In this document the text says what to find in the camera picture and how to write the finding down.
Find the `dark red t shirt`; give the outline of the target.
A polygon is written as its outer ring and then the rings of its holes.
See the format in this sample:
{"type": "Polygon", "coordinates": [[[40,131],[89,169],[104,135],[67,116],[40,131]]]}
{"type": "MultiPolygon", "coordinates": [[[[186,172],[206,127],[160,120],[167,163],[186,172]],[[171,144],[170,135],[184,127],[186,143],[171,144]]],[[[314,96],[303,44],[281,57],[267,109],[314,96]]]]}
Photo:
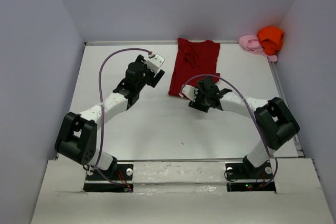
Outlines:
{"type": "Polygon", "coordinates": [[[179,38],[178,52],[168,94],[178,97],[182,85],[199,74],[213,74],[218,82],[220,73],[216,71],[220,44],[212,40],[191,42],[179,38]]]}

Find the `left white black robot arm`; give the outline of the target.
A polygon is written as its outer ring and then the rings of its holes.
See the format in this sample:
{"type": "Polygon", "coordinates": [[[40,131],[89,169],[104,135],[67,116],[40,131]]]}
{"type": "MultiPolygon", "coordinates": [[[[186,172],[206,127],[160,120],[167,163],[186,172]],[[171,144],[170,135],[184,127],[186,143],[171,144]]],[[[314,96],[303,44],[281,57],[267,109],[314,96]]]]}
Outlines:
{"type": "Polygon", "coordinates": [[[55,142],[55,151],[72,161],[96,170],[104,179],[111,179],[118,169],[118,161],[97,144],[97,134],[104,132],[104,125],[113,117],[127,111],[138,101],[145,86],[155,87],[165,74],[161,69],[162,56],[138,55],[128,65],[125,77],[100,103],[78,114],[64,116],[55,142]]]}

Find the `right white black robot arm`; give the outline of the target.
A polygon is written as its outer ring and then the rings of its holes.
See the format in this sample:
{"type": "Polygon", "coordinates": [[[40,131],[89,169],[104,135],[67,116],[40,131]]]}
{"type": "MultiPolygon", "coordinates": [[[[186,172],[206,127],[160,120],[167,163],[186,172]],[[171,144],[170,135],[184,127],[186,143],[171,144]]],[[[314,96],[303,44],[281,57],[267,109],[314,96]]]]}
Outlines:
{"type": "Polygon", "coordinates": [[[220,89],[213,74],[200,74],[194,79],[196,86],[186,82],[180,91],[180,96],[189,100],[189,107],[202,112],[217,109],[250,118],[260,136],[260,141],[242,162],[226,165],[226,179],[229,182],[258,179],[262,174],[268,180],[273,179],[276,170],[271,168],[270,160],[300,131],[284,100],[279,97],[269,100],[246,97],[228,81],[225,81],[228,88],[220,89]]]}

